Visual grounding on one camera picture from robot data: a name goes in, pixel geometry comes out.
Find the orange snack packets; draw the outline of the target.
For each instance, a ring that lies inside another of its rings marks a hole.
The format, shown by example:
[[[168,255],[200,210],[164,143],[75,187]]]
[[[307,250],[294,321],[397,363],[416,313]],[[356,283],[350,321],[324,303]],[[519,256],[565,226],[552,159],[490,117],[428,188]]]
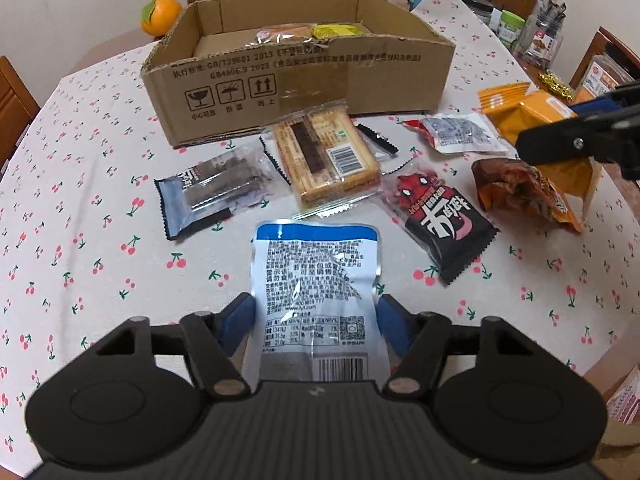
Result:
[[[562,192],[582,201],[582,216],[590,209],[602,165],[582,154],[580,142],[568,129],[578,116],[544,90],[526,82],[504,84],[477,92],[480,111],[518,152]]]

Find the brown orange snack packet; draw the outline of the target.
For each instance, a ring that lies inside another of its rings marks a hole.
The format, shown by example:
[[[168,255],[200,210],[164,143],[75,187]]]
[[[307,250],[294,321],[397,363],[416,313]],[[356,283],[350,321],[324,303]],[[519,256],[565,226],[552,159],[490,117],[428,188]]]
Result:
[[[485,212],[497,209],[544,218],[580,234],[580,222],[564,193],[537,168],[518,159],[495,157],[472,163],[477,199]]]

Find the white blue foil pouch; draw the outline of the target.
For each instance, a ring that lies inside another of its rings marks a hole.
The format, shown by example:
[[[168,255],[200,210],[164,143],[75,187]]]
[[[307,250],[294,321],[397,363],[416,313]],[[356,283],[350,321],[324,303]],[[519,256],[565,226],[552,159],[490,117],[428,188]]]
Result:
[[[364,224],[271,221],[250,266],[256,318],[242,374],[260,382],[361,382],[390,374],[374,292],[380,234]]]

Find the black red squid snack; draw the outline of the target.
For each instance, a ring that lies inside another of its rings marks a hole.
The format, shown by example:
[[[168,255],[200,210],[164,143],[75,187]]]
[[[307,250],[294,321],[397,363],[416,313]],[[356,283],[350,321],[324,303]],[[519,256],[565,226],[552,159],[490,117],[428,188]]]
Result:
[[[460,191],[415,158],[382,175],[378,196],[416,244],[428,252],[446,285],[454,282],[498,234]]]

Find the white red snack packet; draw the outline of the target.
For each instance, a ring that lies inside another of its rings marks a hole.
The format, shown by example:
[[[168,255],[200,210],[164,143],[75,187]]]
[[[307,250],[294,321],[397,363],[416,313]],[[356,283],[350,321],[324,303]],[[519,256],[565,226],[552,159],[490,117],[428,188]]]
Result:
[[[420,133],[431,148],[444,155],[506,154],[509,151],[490,120],[477,112],[424,116],[404,120],[401,125]]]

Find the dark blue clear snack pack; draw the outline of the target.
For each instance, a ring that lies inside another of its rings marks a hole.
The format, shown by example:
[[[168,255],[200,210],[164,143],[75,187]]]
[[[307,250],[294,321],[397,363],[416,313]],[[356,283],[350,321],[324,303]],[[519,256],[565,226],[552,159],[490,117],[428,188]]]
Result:
[[[181,240],[291,191],[290,180],[261,140],[232,148],[154,184],[168,240]]]

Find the wafer biscuit pack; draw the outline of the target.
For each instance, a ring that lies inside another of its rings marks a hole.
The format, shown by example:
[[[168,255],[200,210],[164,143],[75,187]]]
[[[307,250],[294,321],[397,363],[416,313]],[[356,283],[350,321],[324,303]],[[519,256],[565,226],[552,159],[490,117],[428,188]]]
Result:
[[[380,182],[380,164],[342,101],[288,115],[271,133],[302,209],[348,200]]]

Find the small black red snack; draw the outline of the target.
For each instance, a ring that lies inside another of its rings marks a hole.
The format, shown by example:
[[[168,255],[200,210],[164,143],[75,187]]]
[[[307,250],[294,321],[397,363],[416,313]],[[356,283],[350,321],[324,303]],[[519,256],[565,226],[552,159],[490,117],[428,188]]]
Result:
[[[397,146],[395,146],[392,142],[384,138],[384,136],[381,136],[379,133],[367,127],[366,125],[357,124],[356,128],[369,141],[375,144],[378,148],[382,148],[382,150],[390,156],[395,156],[398,153]]]

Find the yellow blue snack bag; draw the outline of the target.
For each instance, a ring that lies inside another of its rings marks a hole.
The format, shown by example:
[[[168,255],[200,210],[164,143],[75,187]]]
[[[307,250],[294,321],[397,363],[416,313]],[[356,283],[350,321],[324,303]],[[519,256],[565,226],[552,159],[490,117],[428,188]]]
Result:
[[[366,32],[358,24],[326,23],[311,27],[311,36],[317,40],[361,36]]]

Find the round pastry pink pack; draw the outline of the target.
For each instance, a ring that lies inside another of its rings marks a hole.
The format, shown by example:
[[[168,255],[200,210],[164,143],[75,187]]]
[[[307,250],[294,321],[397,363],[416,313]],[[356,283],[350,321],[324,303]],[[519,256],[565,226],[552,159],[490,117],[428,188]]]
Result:
[[[270,25],[255,35],[255,44],[303,44],[312,40],[314,24],[309,23]]]

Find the clear jar with sachets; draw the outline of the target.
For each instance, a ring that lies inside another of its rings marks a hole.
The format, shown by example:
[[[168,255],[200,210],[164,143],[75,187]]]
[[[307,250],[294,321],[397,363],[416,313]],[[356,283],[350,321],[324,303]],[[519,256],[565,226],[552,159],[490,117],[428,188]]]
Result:
[[[558,0],[537,0],[518,42],[515,57],[538,70],[548,70],[563,41],[566,4]]]

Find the green lid jar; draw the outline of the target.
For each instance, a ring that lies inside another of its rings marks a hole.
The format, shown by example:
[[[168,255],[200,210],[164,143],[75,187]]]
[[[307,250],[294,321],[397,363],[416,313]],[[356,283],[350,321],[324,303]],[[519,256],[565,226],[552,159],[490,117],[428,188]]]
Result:
[[[510,48],[520,38],[524,25],[525,21],[518,14],[503,10],[498,25],[498,38],[507,48]]]

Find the cherry print tablecloth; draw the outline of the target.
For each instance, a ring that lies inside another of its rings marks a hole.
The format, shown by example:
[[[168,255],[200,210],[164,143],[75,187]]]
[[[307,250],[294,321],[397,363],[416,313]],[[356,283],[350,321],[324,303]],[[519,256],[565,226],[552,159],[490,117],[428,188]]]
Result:
[[[262,202],[185,242],[164,234],[157,179],[235,148],[171,148],[142,86],[147,48],[63,78],[1,181],[1,463],[28,474],[38,453],[27,399],[130,316],[153,323],[223,307],[250,286],[259,223],[295,214]],[[639,226],[602,177],[575,235],[494,214],[498,235],[452,284],[375,202],[336,216],[381,235],[378,292],[459,323],[499,315],[585,373],[639,315]]]

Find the cardboard box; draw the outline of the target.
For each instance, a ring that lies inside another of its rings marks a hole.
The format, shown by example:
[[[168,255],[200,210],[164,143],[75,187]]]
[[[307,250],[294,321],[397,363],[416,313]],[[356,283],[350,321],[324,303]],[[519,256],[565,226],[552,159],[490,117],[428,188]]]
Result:
[[[255,44],[280,24],[358,24],[361,36]],[[436,110],[454,43],[387,0],[200,0],[152,49],[141,77],[171,146],[242,136],[307,108]]]

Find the wooden chair at left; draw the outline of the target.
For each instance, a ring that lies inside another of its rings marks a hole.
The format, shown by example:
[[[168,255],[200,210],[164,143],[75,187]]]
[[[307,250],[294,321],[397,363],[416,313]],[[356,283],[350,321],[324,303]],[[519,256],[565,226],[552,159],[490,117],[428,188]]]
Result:
[[[9,61],[0,56],[0,162],[11,159],[40,106]]]

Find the orange with leaf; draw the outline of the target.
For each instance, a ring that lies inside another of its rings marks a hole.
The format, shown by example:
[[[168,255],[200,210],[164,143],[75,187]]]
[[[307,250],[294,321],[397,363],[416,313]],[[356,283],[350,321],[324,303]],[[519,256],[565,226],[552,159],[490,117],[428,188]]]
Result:
[[[150,0],[141,10],[140,27],[149,36],[165,36],[183,10],[178,0]]]

